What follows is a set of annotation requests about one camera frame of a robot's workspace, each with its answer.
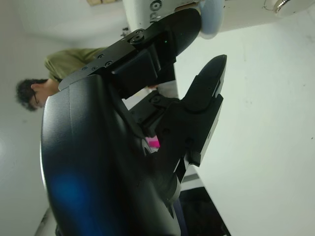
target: pink object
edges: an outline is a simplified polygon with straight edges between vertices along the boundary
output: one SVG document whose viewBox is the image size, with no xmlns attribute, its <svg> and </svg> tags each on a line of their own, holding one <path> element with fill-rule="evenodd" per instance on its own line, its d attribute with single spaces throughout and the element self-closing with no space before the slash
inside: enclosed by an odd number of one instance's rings
<svg viewBox="0 0 315 236">
<path fill-rule="evenodd" d="M 159 148 L 159 142 L 158 142 L 157 136 L 155 136 L 153 138 L 146 138 L 146 140 L 147 140 L 150 147 Z"/>
</svg>

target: olive green shirt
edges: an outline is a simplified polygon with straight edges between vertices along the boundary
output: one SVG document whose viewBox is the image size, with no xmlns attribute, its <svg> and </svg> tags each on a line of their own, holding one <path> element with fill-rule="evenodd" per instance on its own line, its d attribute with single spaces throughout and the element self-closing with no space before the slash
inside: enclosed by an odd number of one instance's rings
<svg viewBox="0 0 315 236">
<path fill-rule="evenodd" d="M 95 55 L 105 48 L 67 49 L 53 53 L 45 59 L 45 67 L 49 70 L 49 78 L 57 82 L 72 72 L 82 68 L 95 59 Z"/>
</svg>

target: ceiling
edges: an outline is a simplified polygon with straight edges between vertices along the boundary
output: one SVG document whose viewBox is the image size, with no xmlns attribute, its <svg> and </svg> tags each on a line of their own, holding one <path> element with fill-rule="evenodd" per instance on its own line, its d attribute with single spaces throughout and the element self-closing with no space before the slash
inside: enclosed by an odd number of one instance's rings
<svg viewBox="0 0 315 236">
<path fill-rule="evenodd" d="M 123 3 L 91 7 L 86 0 L 12 0 L 27 33 L 76 42 L 127 26 Z"/>
<path fill-rule="evenodd" d="M 121 0 L 93 7 L 86 0 L 12 0 L 12 2 L 27 33 L 69 42 L 90 39 L 110 31 L 118 33 L 117 29 L 128 25 Z M 138 0 L 125 1 L 128 5 L 131 2 L 140 3 Z M 225 0 L 224 23 L 221 31 L 278 20 L 273 11 L 267 10 L 274 5 L 274 2 L 275 0 Z M 129 19 L 129 23 L 134 30 L 132 20 Z"/>
</svg>

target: black hair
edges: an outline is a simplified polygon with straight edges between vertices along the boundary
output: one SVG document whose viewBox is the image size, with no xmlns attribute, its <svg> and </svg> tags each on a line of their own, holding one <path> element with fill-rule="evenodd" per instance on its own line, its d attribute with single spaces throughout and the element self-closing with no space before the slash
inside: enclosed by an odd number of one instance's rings
<svg viewBox="0 0 315 236">
<path fill-rule="evenodd" d="M 34 96 L 34 90 L 31 88 L 31 85 L 43 84 L 46 81 L 47 79 L 25 79 L 20 81 L 16 85 L 16 98 L 18 103 L 20 103 L 23 107 L 31 112 L 35 111 L 36 108 L 30 104 L 30 100 Z"/>
</svg>

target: black robotic arm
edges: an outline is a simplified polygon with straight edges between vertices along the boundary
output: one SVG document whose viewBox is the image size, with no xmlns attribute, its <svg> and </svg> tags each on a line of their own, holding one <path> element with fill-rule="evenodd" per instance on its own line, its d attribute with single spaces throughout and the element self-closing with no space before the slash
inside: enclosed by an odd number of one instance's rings
<svg viewBox="0 0 315 236">
<path fill-rule="evenodd" d="M 196 10 L 170 15 L 108 47 L 48 98 L 42 172 L 64 236 L 181 235 L 173 202 L 216 126 L 226 56 L 204 67 L 183 100 L 154 91 L 128 111 L 122 98 L 174 80 L 176 56 L 199 30 Z M 145 137 L 155 134 L 152 153 Z"/>
</svg>

